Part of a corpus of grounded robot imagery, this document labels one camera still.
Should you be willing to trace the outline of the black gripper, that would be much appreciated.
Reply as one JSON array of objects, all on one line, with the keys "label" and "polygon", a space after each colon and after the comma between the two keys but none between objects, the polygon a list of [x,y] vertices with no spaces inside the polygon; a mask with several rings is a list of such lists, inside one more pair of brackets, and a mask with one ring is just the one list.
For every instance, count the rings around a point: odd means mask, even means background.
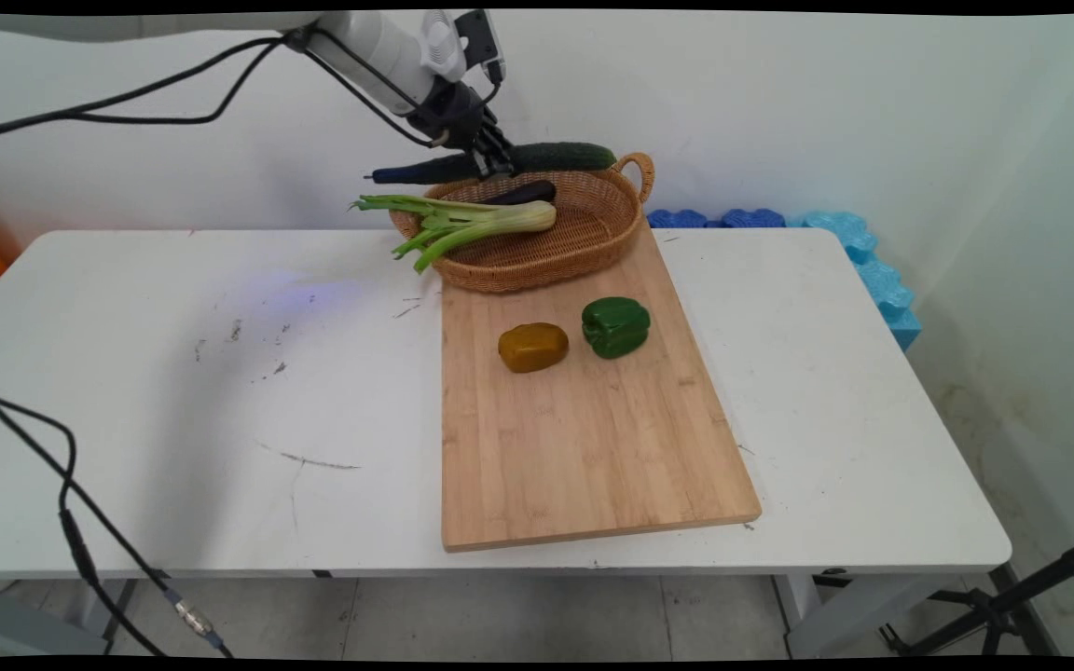
[{"label": "black gripper", "polygon": [[499,82],[494,82],[490,93],[482,97],[464,82],[435,81],[425,101],[405,117],[405,122],[419,133],[409,138],[423,147],[471,154],[478,180],[519,174],[513,145],[504,137],[489,110],[500,88]]}]

